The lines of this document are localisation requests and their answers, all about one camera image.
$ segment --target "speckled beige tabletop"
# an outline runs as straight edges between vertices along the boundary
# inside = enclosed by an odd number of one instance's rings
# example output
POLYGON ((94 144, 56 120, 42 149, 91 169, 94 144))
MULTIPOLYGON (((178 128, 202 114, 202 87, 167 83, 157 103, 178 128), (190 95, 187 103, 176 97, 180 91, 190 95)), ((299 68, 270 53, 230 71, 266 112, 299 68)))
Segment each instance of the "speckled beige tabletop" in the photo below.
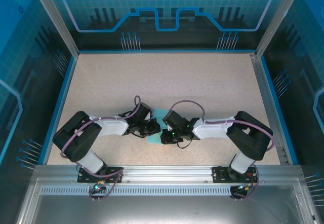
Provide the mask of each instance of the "speckled beige tabletop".
MULTIPOLYGON (((66 98, 59 128, 77 111, 115 116, 134 108, 134 96, 152 108, 169 109, 184 99, 199 102, 206 119, 227 118, 244 110, 268 125, 249 54, 150 53, 81 54, 66 98)), ((175 107, 183 117, 201 117, 199 107, 175 107)), ((147 143, 133 135, 103 136, 92 150, 109 165, 227 165, 237 147, 229 139, 176 145, 147 143)), ((48 164, 72 164, 54 145, 48 164)), ((279 164, 276 149, 257 164, 279 164)))

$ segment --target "enclosure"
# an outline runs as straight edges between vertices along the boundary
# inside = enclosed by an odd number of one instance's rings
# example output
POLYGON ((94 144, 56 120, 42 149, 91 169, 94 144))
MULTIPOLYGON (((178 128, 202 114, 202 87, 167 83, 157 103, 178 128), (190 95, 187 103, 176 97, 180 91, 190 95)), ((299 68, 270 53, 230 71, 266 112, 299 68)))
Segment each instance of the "enclosure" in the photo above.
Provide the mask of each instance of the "enclosure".
POLYGON ((1 0, 0 13, 3 223, 322 223, 324 0, 1 0), (136 95, 157 120, 193 100, 208 120, 246 111, 269 126, 253 197, 215 182, 239 152, 228 138, 106 135, 91 149, 123 176, 92 203, 53 136, 136 95))

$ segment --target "black mounting bracket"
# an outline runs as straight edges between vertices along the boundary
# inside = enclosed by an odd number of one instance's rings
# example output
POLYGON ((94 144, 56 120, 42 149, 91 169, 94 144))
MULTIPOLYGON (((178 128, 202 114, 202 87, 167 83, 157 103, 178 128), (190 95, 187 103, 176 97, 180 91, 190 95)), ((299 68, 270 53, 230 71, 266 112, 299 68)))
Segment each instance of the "black mounting bracket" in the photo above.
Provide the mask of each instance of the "black mounting bracket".
POLYGON ((213 183, 251 183, 251 178, 248 173, 252 174, 253 182, 258 181, 258 176, 254 167, 249 167, 245 174, 241 174, 241 177, 234 181, 227 171, 228 167, 212 167, 213 183))
MULTIPOLYGON (((108 175, 108 174, 111 174, 111 173, 114 173, 114 172, 117 172, 119 170, 122 170, 123 167, 106 167, 102 170, 100 170, 100 172, 96 173, 98 175, 108 175)), ((114 183, 116 181, 118 177, 118 174, 108 178, 108 179, 105 179, 105 182, 106 183, 114 183)), ((120 183, 122 182, 122 177, 121 176, 118 180, 117 183, 120 183)), ((84 171, 83 168, 80 168, 79 170, 79 174, 78 174, 78 177, 77 177, 77 182, 82 182, 82 183, 97 183, 98 181, 102 180, 103 178, 100 178, 100 177, 94 177, 92 175, 90 175, 89 173, 87 173, 86 171, 84 171)))

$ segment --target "glass wall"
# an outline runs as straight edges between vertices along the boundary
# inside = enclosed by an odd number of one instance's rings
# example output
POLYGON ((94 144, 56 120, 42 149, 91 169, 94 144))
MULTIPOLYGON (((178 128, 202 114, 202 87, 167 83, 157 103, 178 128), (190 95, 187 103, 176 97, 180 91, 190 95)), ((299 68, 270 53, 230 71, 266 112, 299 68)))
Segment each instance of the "glass wall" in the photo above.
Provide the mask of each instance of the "glass wall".
MULTIPOLYGON (((294 0, 264 59, 305 176, 323 175, 324 0, 294 0)), ((312 190, 322 189, 318 176, 310 180, 320 184, 313 184, 312 190)))
POLYGON ((13 223, 71 54, 39 0, 0 0, 0 216, 13 223))
POLYGON ((255 49, 281 0, 54 0, 80 50, 255 49))

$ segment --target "vented metal strip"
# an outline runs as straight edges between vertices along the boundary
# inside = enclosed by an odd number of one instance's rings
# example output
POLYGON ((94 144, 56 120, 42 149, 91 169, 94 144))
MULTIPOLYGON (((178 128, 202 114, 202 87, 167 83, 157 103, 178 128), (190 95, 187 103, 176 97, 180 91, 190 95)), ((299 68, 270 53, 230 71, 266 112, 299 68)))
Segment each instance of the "vented metal strip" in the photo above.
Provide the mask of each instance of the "vented metal strip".
MULTIPOLYGON (((92 186, 43 186, 41 195, 87 196, 92 186)), ((102 196, 110 190, 97 194, 102 196)), ((229 196, 229 186, 116 186, 114 196, 229 196)))

